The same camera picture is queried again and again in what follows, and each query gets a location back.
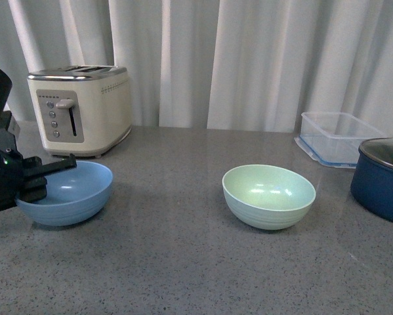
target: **pot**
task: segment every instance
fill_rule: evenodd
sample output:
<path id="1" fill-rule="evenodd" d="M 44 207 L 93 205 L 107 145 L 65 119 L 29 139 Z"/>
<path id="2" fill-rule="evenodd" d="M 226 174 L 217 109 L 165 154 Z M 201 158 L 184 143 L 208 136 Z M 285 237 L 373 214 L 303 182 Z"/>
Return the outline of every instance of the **pot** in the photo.
<path id="1" fill-rule="evenodd" d="M 393 222 L 393 138 L 363 141 L 358 150 L 351 193 L 367 210 Z"/>

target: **pot lid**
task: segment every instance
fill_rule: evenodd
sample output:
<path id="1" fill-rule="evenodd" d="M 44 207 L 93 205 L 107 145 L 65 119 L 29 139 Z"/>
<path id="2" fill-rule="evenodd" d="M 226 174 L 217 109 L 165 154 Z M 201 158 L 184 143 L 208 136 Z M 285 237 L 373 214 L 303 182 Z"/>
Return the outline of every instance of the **pot lid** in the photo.
<path id="1" fill-rule="evenodd" d="M 360 151 L 367 157 L 393 169 L 393 138 L 378 138 L 363 141 Z"/>

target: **gray speckled countertop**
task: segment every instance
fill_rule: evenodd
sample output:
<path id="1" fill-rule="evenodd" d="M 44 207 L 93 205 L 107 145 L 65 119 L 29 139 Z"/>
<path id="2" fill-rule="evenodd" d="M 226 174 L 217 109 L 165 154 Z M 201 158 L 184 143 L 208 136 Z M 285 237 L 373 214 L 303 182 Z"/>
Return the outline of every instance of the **gray speckled countertop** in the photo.
<path id="1" fill-rule="evenodd" d="M 18 149 L 50 157 L 34 123 Z M 393 223 L 350 195 L 353 170 L 312 161 L 294 135 L 133 127 L 102 158 L 112 196 L 69 227 L 0 212 L 0 314 L 393 314 Z M 221 178 L 277 165 L 316 187 L 277 232 L 228 209 Z"/>

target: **bowl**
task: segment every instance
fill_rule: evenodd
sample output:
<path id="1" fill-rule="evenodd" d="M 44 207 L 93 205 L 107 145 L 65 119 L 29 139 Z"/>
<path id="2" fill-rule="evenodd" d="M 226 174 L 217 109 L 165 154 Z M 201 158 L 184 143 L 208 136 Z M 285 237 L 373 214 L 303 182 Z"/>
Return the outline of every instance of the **bowl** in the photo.
<path id="1" fill-rule="evenodd" d="M 224 196 L 233 214 L 264 230 L 280 230 L 300 221 L 316 198 L 313 185 L 301 175 L 272 165 L 242 165 L 222 178 Z"/>
<path id="2" fill-rule="evenodd" d="M 112 190 L 113 174 L 99 163 L 77 161 L 77 167 L 46 176 L 47 197 L 33 203 L 16 199 L 17 206 L 35 222 L 65 226 L 98 213 Z"/>

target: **white curtain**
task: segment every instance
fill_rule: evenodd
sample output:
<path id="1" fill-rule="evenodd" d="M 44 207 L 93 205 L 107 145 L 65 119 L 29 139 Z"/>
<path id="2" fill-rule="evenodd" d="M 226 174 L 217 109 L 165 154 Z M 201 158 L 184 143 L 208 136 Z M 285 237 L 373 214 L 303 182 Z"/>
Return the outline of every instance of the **white curtain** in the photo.
<path id="1" fill-rule="evenodd" d="M 125 66 L 135 125 L 298 131 L 348 112 L 393 137 L 393 0 L 0 0 L 9 107 L 28 72 Z"/>

